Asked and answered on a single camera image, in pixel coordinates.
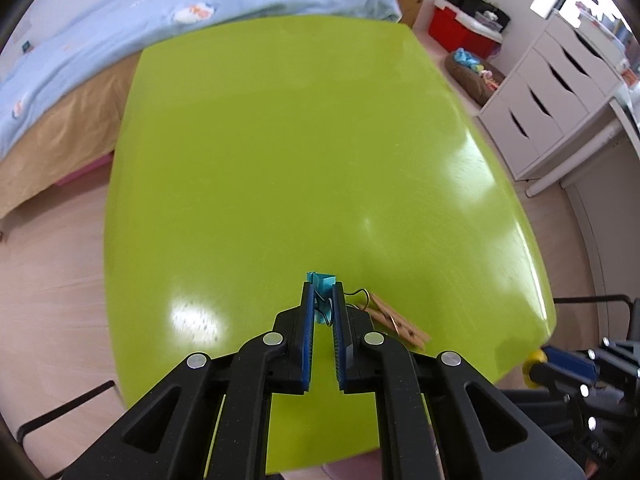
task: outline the brown pet bed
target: brown pet bed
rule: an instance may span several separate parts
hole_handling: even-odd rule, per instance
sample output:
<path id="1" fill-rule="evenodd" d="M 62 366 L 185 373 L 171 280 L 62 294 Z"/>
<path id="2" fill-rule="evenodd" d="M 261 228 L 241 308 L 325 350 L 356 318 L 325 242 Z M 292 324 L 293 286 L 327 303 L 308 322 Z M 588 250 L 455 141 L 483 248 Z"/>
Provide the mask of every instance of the brown pet bed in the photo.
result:
<path id="1" fill-rule="evenodd" d="M 466 93 L 469 94 L 469 97 L 471 97 L 480 106 L 484 106 L 489 98 L 494 94 L 494 91 L 484 84 L 482 78 L 476 72 L 466 66 L 460 65 L 460 63 L 456 63 L 453 59 L 454 55 L 455 51 L 445 58 L 444 67 L 447 69 L 447 72 L 451 74 L 453 79 L 455 79 L 458 84 L 465 89 Z M 495 82 L 502 84 L 504 81 L 504 74 L 480 56 L 476 57 L 480 60 L 480 63 L 486 70 L 491 70 L 491 72 L 494 73 Z"/>

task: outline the triangular cutout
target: triangular cutout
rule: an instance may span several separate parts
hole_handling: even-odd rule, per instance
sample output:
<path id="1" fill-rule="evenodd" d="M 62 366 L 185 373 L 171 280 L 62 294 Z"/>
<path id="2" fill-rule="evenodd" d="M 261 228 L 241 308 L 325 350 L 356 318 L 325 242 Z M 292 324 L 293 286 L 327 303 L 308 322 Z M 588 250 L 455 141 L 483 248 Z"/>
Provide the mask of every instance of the triangular cutout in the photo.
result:
<path id="1" fill-rule="evenodd" d="M 174 386 L 156 400 L 126 431 L 123 437 L 124 443 L 148 453 L 158 451 L 181 393 L 182 388 Z"/>
<path id="2" fill-rule="evenodd" d="M 527 431 L 478 384 L 468 384 L 466 394 L 476 411 L 491 451 L 498 453 L 527 439 Z"/>

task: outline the green tabletop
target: green tabletop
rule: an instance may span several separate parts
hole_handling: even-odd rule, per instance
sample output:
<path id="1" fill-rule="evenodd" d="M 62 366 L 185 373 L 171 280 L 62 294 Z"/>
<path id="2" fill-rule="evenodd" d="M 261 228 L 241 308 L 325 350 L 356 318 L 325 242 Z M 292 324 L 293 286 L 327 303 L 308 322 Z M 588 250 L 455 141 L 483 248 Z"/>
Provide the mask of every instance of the green tabletop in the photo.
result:
<path id="1" fill-rule="evenodd" d="M 265 18 L 146 49 L 106 223 L 126 401 L 187 354 L 237 351 L 306 273 L 367 287 L 495 381 L 556 322 L 516 195 L 408 28 Z M 268 470 L 378 444 L 374 397 L 337 389 L 316 325 L 311 390 L 274 396 Z"/>

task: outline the drawer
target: drawer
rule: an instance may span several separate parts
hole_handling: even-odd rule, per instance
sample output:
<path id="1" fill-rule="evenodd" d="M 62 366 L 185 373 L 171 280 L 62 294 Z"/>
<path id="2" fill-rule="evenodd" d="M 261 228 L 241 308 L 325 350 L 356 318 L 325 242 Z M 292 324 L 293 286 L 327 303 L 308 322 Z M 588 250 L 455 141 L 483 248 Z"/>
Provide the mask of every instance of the drawer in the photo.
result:
<path id="1" fill-rule="evenodd" d="M 578 96 L 568 83 L 535 50 L 530 50 L 518 67 L 529 93 L 544 114 L 551 117 L 564 133 L 569 133 L 587 116 Z"/>
<path id="2" fill-rule="evenodd" d="M 540 155 L 562 139 L 562 131 L 519 74 L 511 75 L 500 89 L 500 97 Z"/>
<path id="3" fill-rule="evenodd" d="M 575 59 L 605 95 L 621 84 L 616 73 L 600 54 L 560 16 L 551 18 L 546 31 Z"/>
<path id="4" fill-rule="evenodd" d="M 502 153 L 513 176 L 517 177 L 538 158 L 533 143 L 518 126 L 507 103 L 500 96 L 494 96 L 488 107 L 479 115 L 479 119 Z"/>
<path id="5" fill-rule="evenodd" d="M 533 48 L 569 85 L 588 111 L 599 110 L 604 103 L 602 90 L 565 48 L 546 32 L 540 36 Z"/>

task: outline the wooden clothespin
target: wooden clothespin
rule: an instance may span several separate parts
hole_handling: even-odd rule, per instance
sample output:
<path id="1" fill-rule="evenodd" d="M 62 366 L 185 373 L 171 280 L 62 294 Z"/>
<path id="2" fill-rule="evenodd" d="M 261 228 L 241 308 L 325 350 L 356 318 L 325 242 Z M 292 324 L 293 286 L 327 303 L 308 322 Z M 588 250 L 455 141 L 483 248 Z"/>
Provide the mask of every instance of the wooden clothespin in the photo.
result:
<path id="1" fill-rule="evenodd" d="M 384 301 L 380 300 L 375 294 L 370 294 L 371 303 L 375 305 L 373 308 L 371 304 L 364 306 L 363 310 L 368 312 L 369 315 L 380 324 L 386 326 L 392 332 L 398 334 L 398 336 L 409 344 L 424 349 L 424 345 L 427 344 L 431 337 L 420 330 L 417 326 L 409 322 L 405 317 L 400 316 L 394 309 L 392 309 Z"/>

